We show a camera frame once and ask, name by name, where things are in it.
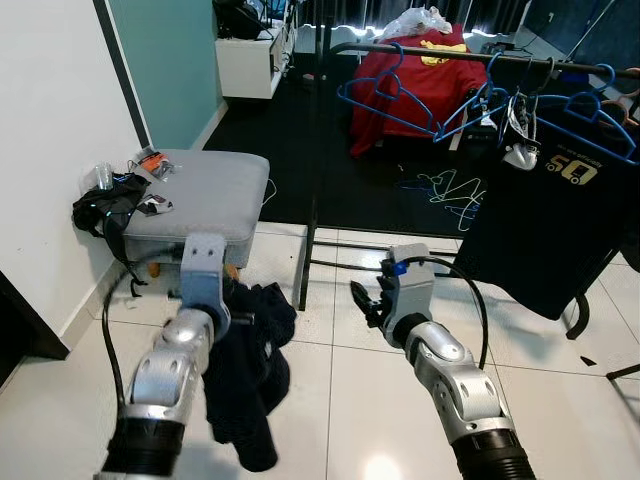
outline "gray ottoman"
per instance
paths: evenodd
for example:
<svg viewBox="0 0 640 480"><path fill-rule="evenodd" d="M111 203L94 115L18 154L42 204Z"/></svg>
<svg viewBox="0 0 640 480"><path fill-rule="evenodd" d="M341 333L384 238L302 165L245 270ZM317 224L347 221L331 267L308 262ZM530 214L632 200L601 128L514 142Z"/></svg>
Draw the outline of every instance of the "gray ottoman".
<svg viewBox="0 0 640 480"><path fill-rule="evenodd" d="M188 234L204 232L223 235L227 241L225 263L245 267L269 178L269 162L247 153L162 153L178 168L166 182L154 180L147 193L165 197L174 208L152 217L134 213L124 232L129 259L136 261L171 244L184 244Z"/></svg>

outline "printed logo on shirt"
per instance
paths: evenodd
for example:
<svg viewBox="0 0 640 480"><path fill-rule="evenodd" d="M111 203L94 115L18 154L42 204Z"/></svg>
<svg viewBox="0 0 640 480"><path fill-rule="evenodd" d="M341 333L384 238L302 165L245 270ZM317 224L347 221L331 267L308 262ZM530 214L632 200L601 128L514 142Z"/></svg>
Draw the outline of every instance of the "printed logo on shirt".
<svg viewBox="0 0 640 480"><path fill-rule="evenodd" d="M556 155L546 164L547 171L560 173L573 185L584 185L598 173L598 168L581 160L571 160L563 155Z"/></svg>

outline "white tile floor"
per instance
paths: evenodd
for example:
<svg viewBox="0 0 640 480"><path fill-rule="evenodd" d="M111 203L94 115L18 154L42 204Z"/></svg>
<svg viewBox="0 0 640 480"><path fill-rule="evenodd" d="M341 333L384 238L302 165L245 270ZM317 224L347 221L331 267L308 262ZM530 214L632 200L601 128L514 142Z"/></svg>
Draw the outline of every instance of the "white tile floor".
<svg viewBox="0 0 640 480"><path fill-rule="evenodd" d="M277 281L294 303L304 227L261 223L247 283ZM379 245L450 240L322 230L319 237ZM315 258L376 265L379 252L335 247ZM280 454L264 474L243 471L232 447L215 444L199 394L187 428L178 479L419 480L459 478L455 458L428 394L400 351L369 330L348 281L375 290L373 274L313 265L307 311L284 354L290 394L270 417ZM128 378L178 302L164 295L175 268L139 299L124 289L112 309L112 334ZM635 479L640 475L640 377L604 373L640 359L640 275L616 258L588 292L592 320L577 341L565 322L527 311L495 287L480 285L490 317L487 371L503 393L539 478ZM575 321L571 305L565 321ZM440 279L432 312L476 359L480 324L459 280ZM583 355L597 365L587 367ZM99 322L65 362L27 359L0 394L0 479L87 479L100 467L112 433L115 399Z"/></svg>

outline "black bag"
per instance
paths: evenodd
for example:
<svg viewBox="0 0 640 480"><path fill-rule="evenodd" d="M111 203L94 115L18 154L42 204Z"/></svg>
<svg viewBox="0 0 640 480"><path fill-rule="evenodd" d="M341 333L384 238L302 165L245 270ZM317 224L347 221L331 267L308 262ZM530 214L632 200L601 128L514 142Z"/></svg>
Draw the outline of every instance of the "black bag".
<svg viewBox="0 0 640 480"><path fill-rule="evenodd" d="M220 38L255 40L264 30L258 11L244 0L214 0Z"/></svg>
<svg viewBox="0 0 640 480"><path fill-rule="evenodd" d="M150 183L134 173L113 174L113 188L97 187L73 204L73 223L94 237L104 238L113 256L131 273L135 284L143 285L131 269L124 246L123 232ZM102 225L102 233L96 228Z"/></svg>

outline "black t-shirt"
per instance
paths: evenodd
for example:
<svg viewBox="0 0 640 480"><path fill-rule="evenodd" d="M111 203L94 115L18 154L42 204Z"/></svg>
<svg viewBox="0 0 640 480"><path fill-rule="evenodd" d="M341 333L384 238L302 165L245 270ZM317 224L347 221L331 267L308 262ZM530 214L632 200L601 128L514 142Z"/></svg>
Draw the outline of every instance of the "black t-shirt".
<svg viewBox="0 0 640 480"><path fill-rule="evenodd" d="M625 150L611 129L565 113L554 117L598 145ZM625 221L637 215L639 169L541 123L537 140L541 150L531 171L501 161L504 148L484 158L492 165L489 187L455 264L558 319L619 248Z"/></svg>

